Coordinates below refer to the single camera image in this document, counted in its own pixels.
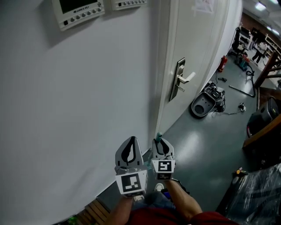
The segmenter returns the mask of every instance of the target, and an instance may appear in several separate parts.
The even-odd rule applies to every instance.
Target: wall-mounted control panel
[[[111,0],[112,10],[122,10],[133,7],[140,7],[147,4],[147,0],[135,0],[135,1],[124,1],[124,0]]]
[[[52,0],[52,3],[62,31],[104,14],[103,0]]]

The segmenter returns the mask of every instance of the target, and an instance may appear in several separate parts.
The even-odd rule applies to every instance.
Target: door frame
[[[223,15],[223,27],[225,27],[227,14],[229,10],[230,0],[220,1],[218,4],[222,4],[225,7]],[[158,116],[155,128],[155,137],[159,131],[162,114],[164,111],[166,93],[169,91],[168,83],[169,76],[174,75],[174,68],[172,68],[173,53],[176,44],[176,34],[177,34],[177,21],[179,14],[180,0],[168,0],[160,1],[159,7],[159,44],[158,44],[158,55],[157,55],[157,80],[156,80],[156,99],[159,104]],[[220,45],[221,38],[223,36],[224,29],[221,29],[219,33],[219,38],[216,41],[215,49],[211,52],[206,53],[206,55],[212,56],[212,60],[208,64],[207,72],[200,84],[201,88],[197,90],[197,94],[202,90],[205,80],[207,79],[208,73],[215,60],[215,55]]]

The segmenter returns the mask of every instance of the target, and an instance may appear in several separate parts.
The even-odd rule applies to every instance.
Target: gray floor
[[[250,64],[256,70],[255,80],[260,70]],[[177,166],[174,178],[182,182],[204,211],[216,210],[230,185],[234,170],[239,167],[248,171],[255,170],[254,160],[248,159],[241,147],[246,138],[248,119],[256,110],[256,98],[228,87],[232,85],[252,93],[251,81],[246,81],[245,72],[233,63],[231,57],[224,71],[217,73],[217,77],[227,79],[226,83],[218,80],[217,84],[226,92],[225,112],[237,112],[240,102],[245,103],[246,112],[231,116],[209,113],[203,119],[196,119],[187,110],[163,135],[175,149]],[[151,170],[148,174],[148,191],[152,191],[156,181]],[[112,209],[120,198],[116,182],[99,197]]]

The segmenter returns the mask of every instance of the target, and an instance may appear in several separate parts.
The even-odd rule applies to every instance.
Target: clear plastic sheet
[[[281,164],[245,176],[227,218],[242,225],[280,224]]]

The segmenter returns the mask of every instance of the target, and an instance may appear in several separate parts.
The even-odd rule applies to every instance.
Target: fire extinguisher
[[[220,65],[218,67],[218,71],[221,73],[225,67],[225,64],[227,62],[227,58],[226,56],[224,55],[222,58],[221,58],[221,61],[220,61]]]

